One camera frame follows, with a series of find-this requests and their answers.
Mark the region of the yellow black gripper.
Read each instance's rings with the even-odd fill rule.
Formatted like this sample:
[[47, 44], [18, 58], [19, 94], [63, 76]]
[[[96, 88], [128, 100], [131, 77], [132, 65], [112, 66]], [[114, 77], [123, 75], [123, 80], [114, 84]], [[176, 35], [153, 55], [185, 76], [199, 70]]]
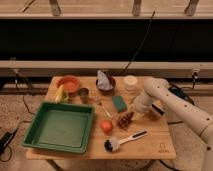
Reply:
[[145, 116], [152, 121], [159, 120], [164, 115], [164, 111], [156, 105], [152, 105], [148, 111], [145, 113]]

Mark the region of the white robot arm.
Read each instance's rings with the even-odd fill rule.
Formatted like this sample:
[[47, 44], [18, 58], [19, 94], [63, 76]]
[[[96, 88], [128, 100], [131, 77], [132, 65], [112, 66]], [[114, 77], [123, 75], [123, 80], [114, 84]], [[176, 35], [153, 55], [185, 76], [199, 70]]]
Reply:
[[142, 92], [133, 101], [134, 109], [147, 113], [155, 100], [160, 100], [175, 112], [205, 142], [201, 171], [213, 171], [213, 115], [171, 93], [167, 80], [148, 77], [143, 82]]

